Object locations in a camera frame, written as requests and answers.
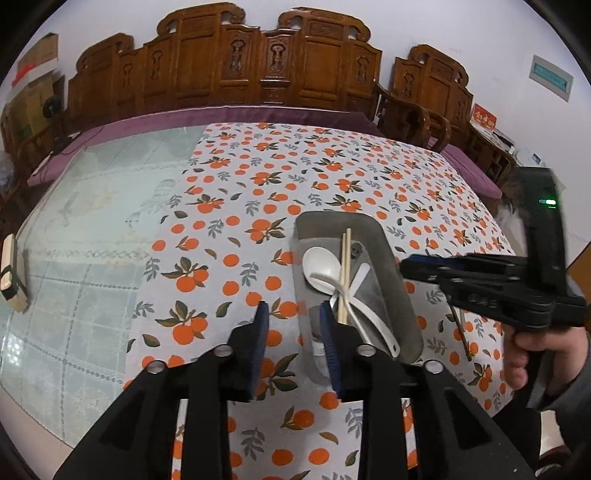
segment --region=glass tabletop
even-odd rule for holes
[[[70,446],[121,392],[148,252],[203,131],[81,150],[18,235],[29,306],[0,303],[0,384]]]

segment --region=cardboard box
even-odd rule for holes
[[[56,59],[57,37],[57,34],[49,33],[37,43],[35,43],[31,49],[24,54],[23,58],[18,61],[18,70],[27,64],[32,64],[33,66],[37,67],[41,63]]]
[[[43,116],[43,104],[53,95],[51,73],[29,83],[8,107],[8,124],[17,144],[36,135],[49,126]]]

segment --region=white wall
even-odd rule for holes
[[[370,43],[384,51],[380,81],[388,86],[396,56],[428,43],[460,61],[468,71],[475,101],[498,117],[498,128],[536,152],[557,172],[563,196],[571,255],[591,240],[591,86],[552,28],[523,0],[235,0],[246,23],[269,30],[280,13],[296,5],[358,17],[372,31]],[[88,46],[117,32],[135,37],[136,46],[155,36],[169,12],[201,0],[68,0],[31,39],[60,35],[60,66],[68,78]],[[570,102],[528,78],[533,54],[574,76]],[[15,67],[0,86],[0,105]]]

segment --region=human hand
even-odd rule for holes
[[[503,330],[505,380],[514,390],[523,388],[528,382],[525,370],[529,361],[528,352],[556,352],[553,376],[546,389],[548,395],[560,394],[577,377],[587,361],[589,341],[582,327],[515,333],[513,327],[503,325]]]

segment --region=dining table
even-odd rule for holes
[[[265,301],[255,399],[228,404],[233,480],[357,478],[362,403],[342,403],[304,368],[290,244],[295,219],[311,210],[374,217],[397,262],[415,253],[512,254],[466,182],[423,148],[267,122],[104,142],[74,156],[18,235],[30,306],[0,307],[0,384],[74,447],[152,360],[194,361]],[[493,416],[511,400],[501,324],[464,312],[468,360],[445,295],[404,285],[424,340],[418,363],[440,361]],[[400,402],[412,468],[412,406],[393,398],[392,408]]]

